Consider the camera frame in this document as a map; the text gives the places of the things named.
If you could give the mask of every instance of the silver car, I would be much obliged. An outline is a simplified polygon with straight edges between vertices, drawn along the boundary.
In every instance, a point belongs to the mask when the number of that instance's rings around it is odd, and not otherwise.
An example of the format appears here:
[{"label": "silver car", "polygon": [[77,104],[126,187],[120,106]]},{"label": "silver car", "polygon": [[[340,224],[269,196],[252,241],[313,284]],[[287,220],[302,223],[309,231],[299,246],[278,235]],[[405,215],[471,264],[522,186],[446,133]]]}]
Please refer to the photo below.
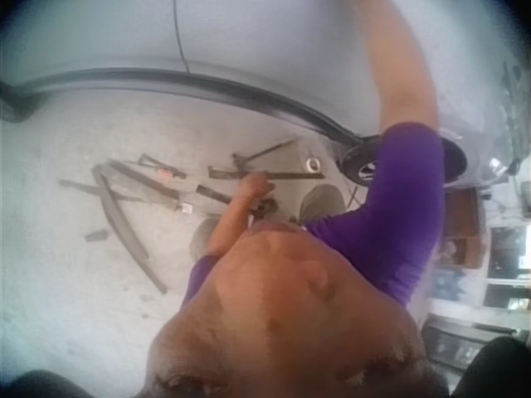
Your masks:
[{"label": "silver car", "polygon": [[[62,90],[147,90],[270,114],[344,146],[368,186],[378,96],[348,0],[46,0],[2,27],[2,117]],[[431,67],[448,187],[489,186],[529,155],[526,46],[492,2],[396,0]]]}]

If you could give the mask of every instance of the car door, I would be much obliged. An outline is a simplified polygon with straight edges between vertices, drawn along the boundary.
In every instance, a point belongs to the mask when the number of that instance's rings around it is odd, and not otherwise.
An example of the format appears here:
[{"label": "car door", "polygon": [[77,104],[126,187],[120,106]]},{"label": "car door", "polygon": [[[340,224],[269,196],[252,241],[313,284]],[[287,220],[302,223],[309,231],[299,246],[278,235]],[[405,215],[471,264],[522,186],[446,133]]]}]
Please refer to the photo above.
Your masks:
[{"label": "car door", "polygon": [[186,70],[172,0],[25,1],[2,29],[4,83],[77,70]]},{"label": "car door", "polygon": [[193,74],[286,96],[359,135],[378,126],[378,97],[344,0],[176,0]]}]

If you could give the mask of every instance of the hand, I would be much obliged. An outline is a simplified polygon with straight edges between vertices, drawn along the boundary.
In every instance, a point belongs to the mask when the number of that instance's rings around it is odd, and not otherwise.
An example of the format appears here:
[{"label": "hand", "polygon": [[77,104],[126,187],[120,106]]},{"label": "hand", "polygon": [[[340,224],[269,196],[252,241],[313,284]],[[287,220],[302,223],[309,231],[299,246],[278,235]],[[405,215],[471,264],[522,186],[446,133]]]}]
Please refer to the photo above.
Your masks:
[{"label": "hand", "polygon": [[275,189],[275,184],[269,182],[263,172],[252,172],[240,182],[237,195],[245,199],[258,200]]}]

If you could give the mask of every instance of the scrap metal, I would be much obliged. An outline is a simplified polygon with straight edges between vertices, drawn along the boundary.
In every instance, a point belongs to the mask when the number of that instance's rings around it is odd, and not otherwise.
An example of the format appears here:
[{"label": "scrap metal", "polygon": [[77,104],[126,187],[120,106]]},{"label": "scrap metal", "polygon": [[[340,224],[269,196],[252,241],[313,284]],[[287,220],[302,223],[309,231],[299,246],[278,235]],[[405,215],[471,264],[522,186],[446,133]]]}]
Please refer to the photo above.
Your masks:
[{"label": "scrap metal", "polygon": [[102,170],[103,167],[101,165],[96,165],[92,168],[92,175],[100,191],[101,204],[103,205],[109,224],[142,271],[151,279],[160,293],[165,294],[168,288],[152,271],[152,261],[149,258],[149,254],[134,233],[117,201],[114,199],[112,191],[109,188],[109,183],[102,174]]}]

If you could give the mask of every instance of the white tag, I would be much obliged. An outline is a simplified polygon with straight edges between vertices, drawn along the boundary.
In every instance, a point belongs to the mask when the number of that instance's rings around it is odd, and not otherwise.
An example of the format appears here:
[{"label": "white tag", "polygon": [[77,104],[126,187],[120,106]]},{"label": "white tag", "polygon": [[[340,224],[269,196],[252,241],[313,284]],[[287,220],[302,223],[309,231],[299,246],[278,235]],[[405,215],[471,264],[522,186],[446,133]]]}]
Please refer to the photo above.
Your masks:
[{"label": "white tag", "polygon": [[190,203],[183,202],[183,213],[186,214],[192,214],[193,213],[193,206]]}]

